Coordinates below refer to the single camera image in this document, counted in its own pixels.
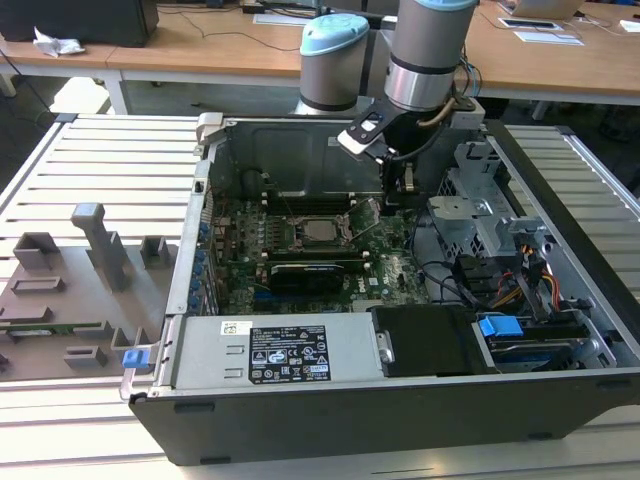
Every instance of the white tissue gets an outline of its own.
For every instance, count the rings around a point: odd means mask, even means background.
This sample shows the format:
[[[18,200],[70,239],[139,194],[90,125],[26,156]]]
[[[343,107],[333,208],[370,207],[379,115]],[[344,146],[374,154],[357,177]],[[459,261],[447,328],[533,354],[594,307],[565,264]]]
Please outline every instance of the white tissue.
[[[57,58],[59,55],[82,53],[85,51],[78,40],[72,38],[60,40],[40,33],[37,28],[33,30],[36,33],[36,39],[33,41],[33,44],[38,47],[38,50],[42,53]]]

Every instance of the desk leg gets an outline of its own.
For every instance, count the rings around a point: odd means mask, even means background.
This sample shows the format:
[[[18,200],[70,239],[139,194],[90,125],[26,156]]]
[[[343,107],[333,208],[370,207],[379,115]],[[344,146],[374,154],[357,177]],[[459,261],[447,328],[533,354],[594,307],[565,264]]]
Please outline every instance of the desk leg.
[[[11,82],[11,75],[5,73],[0,75],[0,91],[5,97],[13,98],[16,96],[16,89]]]
[[[546,102],[544,100],[540,100],[536,104],[536,108],[533,110],[531,114],[531,118],[534,120],[542,120],[544,118],[544,114],[547,113],[547,109],[551,106],[551,102]]]
[[[131,107],[129,104],[129,94],[127,93],[127,85],[119,75],[108,76],[104,78],[104,84],[109,92],[111,106],[117,115],[129,115]]]

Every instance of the wooden desk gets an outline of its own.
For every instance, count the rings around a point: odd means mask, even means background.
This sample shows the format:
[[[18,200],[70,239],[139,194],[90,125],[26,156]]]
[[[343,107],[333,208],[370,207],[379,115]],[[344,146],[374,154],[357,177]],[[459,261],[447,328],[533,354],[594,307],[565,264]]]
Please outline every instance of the wooden desk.
[[[240,10],[197,13],[159,9],[160,23],[146,48],[89,45],[88,52],[59,59],[47,57],[30,43],[6,43],[3,50],[28,75],[92,76],[105,81],[117,113],[127,113],[127,80],[235,84],[299,85],[302,28],[256,25]],[[640,35],[625,34],[621,18],[631,19],[637,7],[586,3],[581,10],[605,20],[607,32],[573,20],[562,33],[579,36],[584,46],[524,43],[514,29],[503,27],[506,16],[483,0],[467,37],[468,56],[482,72],[481,95],[545,101],[640,105]],[[202,34],[240,32],[202,38]],[[0,74],[11,73],[0,59]],[[464,75],[458,77],[460,85]]]
[[[173,72],[218,73],[300,77],[302,27],[256,25],[253,15],[241,10],[227,13],[163,13],[178,9],[159,8],[160,23],[146,48],[116,48],[107,60],[110,68]],[[242,32],[268,45],[292,51],[282,52],[237,34]]]
[[[471,23],[467,53],[490,96],[566,101],[592,96],[592,103],[620,96],[624,103],[640,103],[640,35],[625,34],[619,26],[640,8],[585,3],[581,11],[606,20],[619,36],[574,19],[560,22],[565,32],[558,33],[581,37],[584,46],[525,43],[498,21],[507,16],[504,10],[483,2]]]

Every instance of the gray plastic part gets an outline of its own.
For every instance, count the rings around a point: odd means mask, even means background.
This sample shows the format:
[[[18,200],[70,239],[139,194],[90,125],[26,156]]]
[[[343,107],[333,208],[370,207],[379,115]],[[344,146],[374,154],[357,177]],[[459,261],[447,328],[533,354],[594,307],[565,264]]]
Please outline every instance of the gray plastic part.
[[[9,288],[16,295],[29,293],[56,293],[64,290],[64,282],[60,277],[40,277],[31,279],[15,279]]]
[[[71,368],[96,368],[104,367],[107,356],[98,345],[90,347],[68,347],[64,361]]]
[[[0,344],[16,343],[16,337],[6,330],[0,330]]]
[[[140,255],[144,268],[168,268],[171,266],[171,253],[164,237],[149,236],[142,239]]]
[[[150,343],[151,341],[149,340],[149,337],[147,337],[147,332],[144,331],[144,328],[139,327],[133,344],[137,347],[138,345],[149,345]]]
[[[0,311],[2,323],[44,323],[51,320],[53,312],[47,306],[3,308]]]
[[[171,258],[175,258],[177,247],[169,244],[168,248]],[[150,343],[158,341],[174,267],[146,270],[139,245],[125,247],[125,254],[128,285],[122,292],[113,292],[104,276],[96,274],[84,246],[60,247],[59,253],[47,254],[50,270],[26,271],[22,265],[17,266],[8,285],[16,280],[58,276],[65,288],[60,292],[20,295],[6,288],[0,294],[0,309],[15,312],[47,306],[53,313],[42,328],[23,321],[3,325],[0,318],[0,351],[11,359],[11,368],[0,375],[0,381],[122,375],[120,357],[131,347],[123,347],[121,352],[111,350],[116,328],[133,340],[142,327]],[[20,324],[29,327],[28,335],[27,328],[20,336],[2,333],[16,327],[21,330]],[[86,345],[99,346],[107,364],[95,369],[69,368],[63,360],[66,349]]]
[[[58,253],[60,250],[48,233],[24,233],[18,240],[13,254],[20,265],[29,270],[50,269],[51,265],[47,259],[47,254]]]
[[[104,228],[104,206],[101,203],[80,203],[71,215],[71,223],[82,229],[91,245],[91,263],[104,273],[114,292],[125,288],[123,270],[125,252],[120,237]]]
[[[80,338],[112,338],[113,327],[106,320],[99,327],[77,327],[73,333]]]
[[[111,339],[111,351],[114,352],[122,362],[125,352],[129,349],[131,349],[131,342],[121,328],[116,328],[113,338]]]

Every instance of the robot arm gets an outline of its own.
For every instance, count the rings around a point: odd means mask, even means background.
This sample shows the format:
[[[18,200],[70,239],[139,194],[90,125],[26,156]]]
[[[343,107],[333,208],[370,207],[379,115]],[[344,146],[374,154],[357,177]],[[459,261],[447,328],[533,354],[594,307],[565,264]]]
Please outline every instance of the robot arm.
[[[476,4],[477,0],[400,1],[385,98],[338,137],[350,155],[380,165],[385,194],[396,189],[407,162],[435,142],[451,111],[469,108],[455,91],[454,75]]]

